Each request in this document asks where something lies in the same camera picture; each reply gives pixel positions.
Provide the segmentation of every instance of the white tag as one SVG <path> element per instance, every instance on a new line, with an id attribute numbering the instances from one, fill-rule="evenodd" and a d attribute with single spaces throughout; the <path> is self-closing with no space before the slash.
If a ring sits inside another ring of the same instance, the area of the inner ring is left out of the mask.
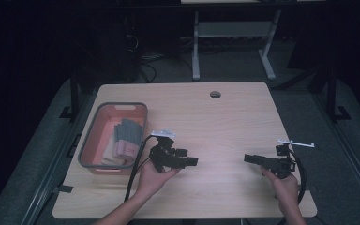
<path id="1" fill-rule="evenodd" d="M 305 146 L 305 147 L 315 147 L 315 144 L 312 143 L 312 144 L 306 144 L 306 143 L 299 143 L 299 142 L 294 142 L 292 140 L 290 140 L 289 142 L 288 141 L 283 141 L 281 139 L 278 139 L 278 142 L 279 143 L 288 143 L 288 144 L 292 144 L 292 145 L 300 145 L 300 146 Z"/>
<path id="2" fill-rule="evenodd" d="M 162 129 L 160 131 L 154 131 L 151 132 L 151 135 L 153 136 L 160 136 L 160 137 L 168 137 L 168 138 L 174 138 L 176 136 L 175 133 L 171 132 L 168 129 Z"/>

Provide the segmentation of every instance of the tabletop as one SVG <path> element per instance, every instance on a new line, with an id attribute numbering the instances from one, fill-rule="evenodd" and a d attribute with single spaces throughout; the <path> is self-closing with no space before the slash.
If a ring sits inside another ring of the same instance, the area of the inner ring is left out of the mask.
<path id="1" fill-rule="evenodd" d="M 219 98 L 211 97 L 219 92 Z M 142 102 L 148 108 L 145 136 L 152 130 L 176 133 L 174 148 L 199 158 L 169 180 L 135 218 L 279 218 L 278 201 L 259 166 L 244 154 L 276 157 L 278 139 L 288 139 L 275 103 L 263 82 L 116 84 L 100 87 L 80 143 L 99 105 Z M 157 142 L 148 142 L 144 156 Z M 78 162 L 78 145 L 65 186 L 53 209 L 56 218 L 101 218 L 123 202 L 128 175 L 97 175 Z M 136 176 L 132 193 L 138 185 Z M 317 208 L 306 191 L 300 209 Z"/>

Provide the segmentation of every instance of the item in bin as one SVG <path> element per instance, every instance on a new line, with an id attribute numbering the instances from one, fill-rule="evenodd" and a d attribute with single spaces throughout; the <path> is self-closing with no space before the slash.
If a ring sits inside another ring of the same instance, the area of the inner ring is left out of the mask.
<path id="1" fill-rule="evenodd" d="M 113 139 L 113 135 L 110 135 L 110 139 L 108 140 L 107 147 L 103 153 L 103 159 L 101 163 L 104 165 L 124 165 L 125 160 L 123 158 L 115 157 L 113 155 L 113 149 L 115 149 L 115 141 Z"/>
<path id="2" fill-rule="evenodd" d="M 115 148 L 113 156 L 134 161 L 139 152 L 139 144 L 143 127 L 133 120 L 122 119 L 121 124 L 114 127 Z"/>

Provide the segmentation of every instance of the black equipment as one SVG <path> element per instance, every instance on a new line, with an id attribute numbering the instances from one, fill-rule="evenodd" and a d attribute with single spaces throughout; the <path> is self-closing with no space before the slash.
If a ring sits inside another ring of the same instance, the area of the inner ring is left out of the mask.
<path id="1" fill-rule="evenodd" d="M 187 149 L 174 149 L 174 141 L 168 137 L 157 137 L 158 144 L 151 148 L 150 159 L 154 163 L 158 172 L 162 172 L 163 167 L 174 169 L 184 169 L 186 166 L 196 166 L 197 157 L 186 157 Z"/>
<path id="2" fill-rule="evenodd" d="M 279 179 L 284 179 L 288 177 L 291 172 L 295 171 L 296 162 L 291 159 L 288 146 L 279 145 L 276 146 L 276 149 L 279 157 L 270 158 L 245 154 L 244 161 L 263 166 L 275 174 Z"/>

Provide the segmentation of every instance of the hole in table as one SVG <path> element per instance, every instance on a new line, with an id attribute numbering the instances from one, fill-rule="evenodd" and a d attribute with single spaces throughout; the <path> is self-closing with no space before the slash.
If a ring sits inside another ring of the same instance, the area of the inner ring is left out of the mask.
<path id="1" fill-rule="evenodd" d="M 213 91 L 210 93 L 210 97 L 212 98 L 220 98 L 221 94 L 218 91 Z"/>

